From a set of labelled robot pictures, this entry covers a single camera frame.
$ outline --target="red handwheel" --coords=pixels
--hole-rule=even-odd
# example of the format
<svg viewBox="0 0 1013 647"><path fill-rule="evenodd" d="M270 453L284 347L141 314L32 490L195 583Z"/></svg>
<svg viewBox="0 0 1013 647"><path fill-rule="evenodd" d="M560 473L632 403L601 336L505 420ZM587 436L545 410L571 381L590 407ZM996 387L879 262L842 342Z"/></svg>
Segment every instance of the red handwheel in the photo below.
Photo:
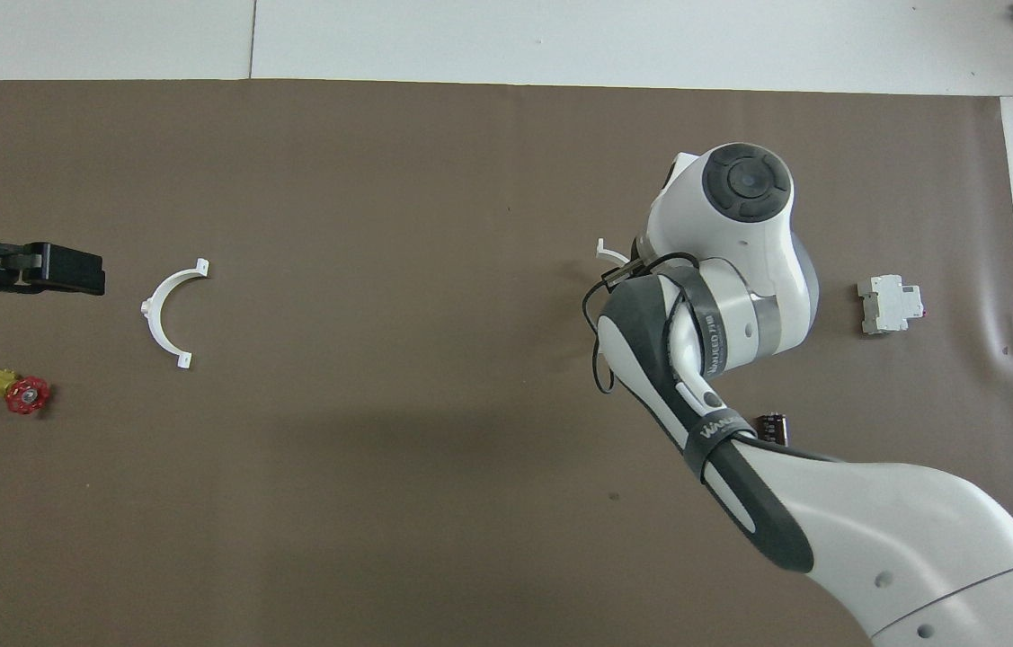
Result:
<svg viewBox="0 0 1013 647"><path fill-rule="evenodd" d="M6 389L6 409L25 415L43 409L50 397L51 387L46 380L27 376Z"/></svg>

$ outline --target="gray circular cap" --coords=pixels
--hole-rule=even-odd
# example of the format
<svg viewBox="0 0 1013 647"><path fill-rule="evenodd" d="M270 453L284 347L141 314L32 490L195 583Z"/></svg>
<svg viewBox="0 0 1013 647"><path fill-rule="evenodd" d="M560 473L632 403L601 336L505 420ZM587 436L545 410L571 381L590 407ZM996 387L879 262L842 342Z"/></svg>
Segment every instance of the gray circular cap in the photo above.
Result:
<svg viewBox="0 0 1013 647"><path fill-rule="evenodd" d="M754 144L716 148L702 171L702 188L710 205L739 222L778 216L790 199L791 185L786 163Z"/></svg>

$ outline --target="brown table surface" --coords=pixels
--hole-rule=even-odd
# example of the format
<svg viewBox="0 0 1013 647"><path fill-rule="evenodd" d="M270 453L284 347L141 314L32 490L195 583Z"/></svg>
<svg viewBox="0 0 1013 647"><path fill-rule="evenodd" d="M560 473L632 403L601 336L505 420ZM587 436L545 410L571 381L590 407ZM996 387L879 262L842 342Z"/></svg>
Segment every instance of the brown table surface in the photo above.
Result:
<svg viewBox="0 0 1013 647"><path fill-rule="evenodd" d="M0 646L864 644L756 552L579 300L679 151L793 169L801 347L719 378L796 444L1013 513L1013 219L997 99L349 82L0 82L0 242L107 295L0 296ZM188 372L140 303L168 302ZM868 339L855 282L929 316Z"/></svg>

